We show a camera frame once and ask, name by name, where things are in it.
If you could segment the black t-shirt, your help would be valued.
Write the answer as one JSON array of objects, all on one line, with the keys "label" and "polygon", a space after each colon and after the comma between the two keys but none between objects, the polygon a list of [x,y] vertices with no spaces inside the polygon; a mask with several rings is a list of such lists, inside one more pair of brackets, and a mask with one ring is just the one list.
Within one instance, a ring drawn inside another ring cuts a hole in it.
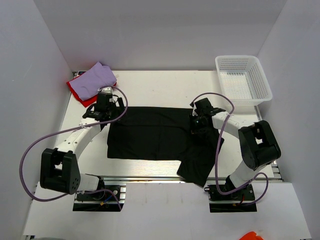
[{"label": "black t-shirt", "polygon": [[109,126],[110,159],[180,161],[177,175],[204,187],[215,165],[219,131],[191,125],[192,109],[131,106]]}]

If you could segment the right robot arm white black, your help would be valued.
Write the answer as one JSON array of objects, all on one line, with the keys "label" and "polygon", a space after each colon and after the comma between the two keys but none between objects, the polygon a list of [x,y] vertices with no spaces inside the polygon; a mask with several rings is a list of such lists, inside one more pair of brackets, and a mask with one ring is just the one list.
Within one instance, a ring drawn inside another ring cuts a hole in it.
[{"label": "right robot arm white black", "polygon": [[265,121],[246,120],[222,108],[213,107],[208,98],[191,102],[190,118],[192,134],[207,137],[218,133],[216,151],[220,150],[222,134],[227,132],[238,139],[242,161],[225,180],[224,194],[236,200],[244,193],[257,174],[281,156],[281,150],[270,124]]}]

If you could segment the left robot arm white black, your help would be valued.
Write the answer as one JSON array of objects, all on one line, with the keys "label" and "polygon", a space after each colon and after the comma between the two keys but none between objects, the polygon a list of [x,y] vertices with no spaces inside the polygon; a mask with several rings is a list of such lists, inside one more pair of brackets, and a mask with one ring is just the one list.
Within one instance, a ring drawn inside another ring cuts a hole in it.
[{"label": "left robot arm white black", "polygon": [[94,199],[105,196],[102,177],[80,173],[78,159],[88,144],[110,122],[125,114],[123,99],[112,93],[99,93],[96,103],[82,115],[79,129],[55,148],[46,148],[41,155],[40,186],[44,189],[73,195],[88,192]]}]

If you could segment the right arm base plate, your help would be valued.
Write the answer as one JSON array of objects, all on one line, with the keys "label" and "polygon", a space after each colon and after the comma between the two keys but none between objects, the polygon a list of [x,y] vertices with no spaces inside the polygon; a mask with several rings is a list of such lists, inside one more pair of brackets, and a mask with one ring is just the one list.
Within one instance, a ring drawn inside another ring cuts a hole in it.
[{"label": "right arm base plate", "polygon": [[255,193],[251,184],[228,195],[218,192],[215,184],[203,189],[208,194],[210,213],[253,213],[257,212]]}]

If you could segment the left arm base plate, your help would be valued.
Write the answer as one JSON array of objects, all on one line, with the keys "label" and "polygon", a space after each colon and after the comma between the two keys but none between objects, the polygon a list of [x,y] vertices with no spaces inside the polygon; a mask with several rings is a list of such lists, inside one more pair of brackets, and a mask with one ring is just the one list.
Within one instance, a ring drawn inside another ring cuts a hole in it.
[{"label": "left arm base plate", "polygon": [[73,201],[74,212],[120,212],[125,203],[126,183],[115,180],[100,180],[100,192],[76,193]]}]

